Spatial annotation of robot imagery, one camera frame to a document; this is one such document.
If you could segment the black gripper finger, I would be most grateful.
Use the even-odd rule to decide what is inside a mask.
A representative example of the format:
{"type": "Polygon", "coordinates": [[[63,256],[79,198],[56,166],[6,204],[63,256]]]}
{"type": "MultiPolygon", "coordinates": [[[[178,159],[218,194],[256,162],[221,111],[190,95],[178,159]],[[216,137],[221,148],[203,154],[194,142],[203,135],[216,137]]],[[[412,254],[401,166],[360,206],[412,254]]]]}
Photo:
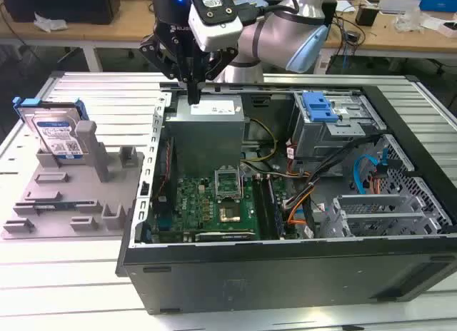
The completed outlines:
{"type": "Polygon", "coordinates": [[[156,34],[146,37],[140,45],[141,54],[168,79],[176,79],[187,92],[189,105],[196,104],[196,80],[190,58],[184,51],[184,43],[178,36],[167,39],[166,45],[156,34]]]}
{"type": "Polygon", "coordinates": [[[236,47],[226,47],[205,52],[199,47],[195,51],[195,104],[199,104],[201,90],[207,81],[214,80],[238,55],[236,47]]]}

